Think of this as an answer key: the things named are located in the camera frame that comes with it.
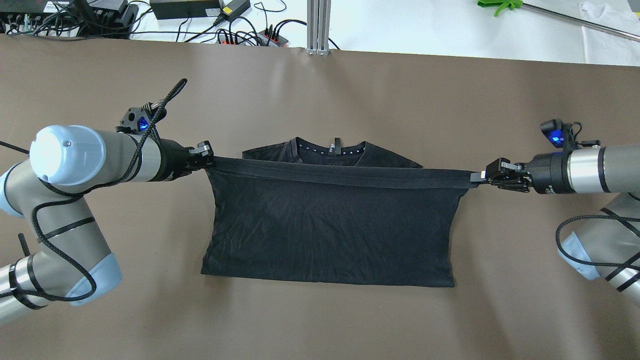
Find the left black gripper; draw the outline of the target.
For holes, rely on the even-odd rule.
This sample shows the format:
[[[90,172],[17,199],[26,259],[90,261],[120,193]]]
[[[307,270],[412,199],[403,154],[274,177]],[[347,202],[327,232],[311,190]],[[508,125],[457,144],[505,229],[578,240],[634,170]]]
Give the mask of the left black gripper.
[[[160,139],[158,148],[161,155],[158,182],[172,182],[214,163],[213,147],[208,140],[197,146],[182,146],[174,140]]]

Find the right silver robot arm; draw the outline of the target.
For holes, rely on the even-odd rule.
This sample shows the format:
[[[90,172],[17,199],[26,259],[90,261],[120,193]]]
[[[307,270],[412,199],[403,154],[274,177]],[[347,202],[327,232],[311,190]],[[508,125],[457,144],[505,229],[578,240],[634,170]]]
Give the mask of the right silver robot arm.
[[[638,144],[570,148],[526,162],[498,158],[471,173],[470,182],[565,198],[598,196],[600,208],[558,225],[558,255],[586,280],[605,281],[639,304]]]

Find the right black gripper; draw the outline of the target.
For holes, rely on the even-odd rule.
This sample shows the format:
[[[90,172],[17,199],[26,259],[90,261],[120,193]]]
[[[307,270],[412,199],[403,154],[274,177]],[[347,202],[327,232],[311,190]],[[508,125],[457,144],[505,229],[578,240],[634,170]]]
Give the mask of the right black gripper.
[[[485,171],[470,174],[470,183],[489,183],[499,189],[538,194],[571,194],[567,162],[562,152],[539,153],[529,162],[510,162],[499,157],[486,166]]]

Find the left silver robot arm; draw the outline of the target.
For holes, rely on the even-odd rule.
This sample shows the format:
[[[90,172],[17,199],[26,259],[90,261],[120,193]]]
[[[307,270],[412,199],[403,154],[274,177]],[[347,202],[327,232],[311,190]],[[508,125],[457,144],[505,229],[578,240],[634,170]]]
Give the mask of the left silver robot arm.
[[[85,194],[117,183],[171,182],[212,159],[207,141],[185,147],[82,125],[39,130],[29,157],[1,176],[1,209],[25,219],[40,247],[2,267],[1,324],[55,301],[85,305],[121,283]]]

